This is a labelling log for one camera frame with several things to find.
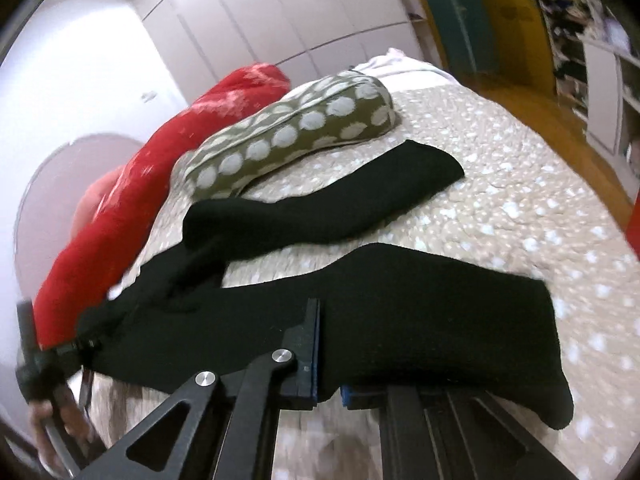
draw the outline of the round headboard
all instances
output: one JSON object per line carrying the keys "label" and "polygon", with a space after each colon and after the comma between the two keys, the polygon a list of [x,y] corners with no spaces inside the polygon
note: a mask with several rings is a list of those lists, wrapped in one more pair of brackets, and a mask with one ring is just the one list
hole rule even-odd
{"label": "round headboard", "polygon": [[118,134],[94,134],[60,146],[35,171],[22,196],[14,228],[15,273],[24,298],[34,298],[70,238],[71,221],[87,188],[126,164],[142,143]]}

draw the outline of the wooden floor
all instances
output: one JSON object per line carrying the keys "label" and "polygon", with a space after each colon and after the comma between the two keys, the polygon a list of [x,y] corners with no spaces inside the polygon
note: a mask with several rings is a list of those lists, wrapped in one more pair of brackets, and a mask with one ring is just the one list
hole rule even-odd
{"label": "wooden floor", "polygon": [[491,99],[536,131],[598,194],[622,230],[633,209],[614,171],[588,145],[582,133],[585,124],[570,108],[558,105],[535,90],[516,86],[494,76],[462,78],[462,82]]}

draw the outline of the hand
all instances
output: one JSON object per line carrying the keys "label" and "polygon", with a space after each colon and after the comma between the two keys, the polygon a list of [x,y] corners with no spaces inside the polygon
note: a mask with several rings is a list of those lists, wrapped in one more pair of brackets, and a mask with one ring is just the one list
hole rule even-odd
{"label": "hand", "polygon": [[[53,415],[53,406],[49,400],[35,401],[29,403],[29,422],[31,431],[36,439],[36,448],[40,454],[41,460],[50,468],[57,471],[64,471],[62,462],[58,458],[56,451],[53,449],[51,441],[42,426],[44,418]],[[84,418],[84,415],[76,404],[71,390],[68,391],[67,402],[60,407],[60,415],[65,423],[66,432],[71,436],[80,439],[87,439],[91,426]]]}

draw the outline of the bed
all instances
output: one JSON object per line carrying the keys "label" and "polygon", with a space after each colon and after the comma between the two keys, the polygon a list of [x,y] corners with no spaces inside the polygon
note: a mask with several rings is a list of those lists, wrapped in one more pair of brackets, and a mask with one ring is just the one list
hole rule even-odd
{"label": "bed", "polygon": [[[229,265],[223,286],[320,269],[357,246],[384,242],[546,281],[554,298],[562,366],[575,402],[561,431],[501,401],[580,480],[612,480],[640,440],[640,264],[606,208],[542,138],[447,73],[399,51],[356,67],[392,92],[399,126],[376,140],[308,156],[255,184],[245,197],[272,202],[308,194],[405,139],[431,144],[462,164],[466,179],[378,231],[331,246],[298,245]],[[181,238],[191,199],[172,188],[140,265]],[[165,394],[96,375],[90,416],[110,446]],[[282,412],[275,479],[382,478],[376,414],[348,412],[339,394],[313,412]]]}

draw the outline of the silver bolt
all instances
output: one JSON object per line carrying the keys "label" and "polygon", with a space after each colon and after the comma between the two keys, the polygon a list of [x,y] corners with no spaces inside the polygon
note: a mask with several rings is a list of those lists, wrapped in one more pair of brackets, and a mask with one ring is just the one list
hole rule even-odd
{"label": "silver bolt", "polygon": [[293,357],[293,354],[286,348],[280,348],[276,350],[273,354],[271,354],[271,359],[273,359],[277,363],[286,363],[292,357]]}
{"label": "silver bolt", "polygon": [[216,382],[216,375],[213,372],[200,372],[196,375],[196,384],[198,386],[209,386]]}

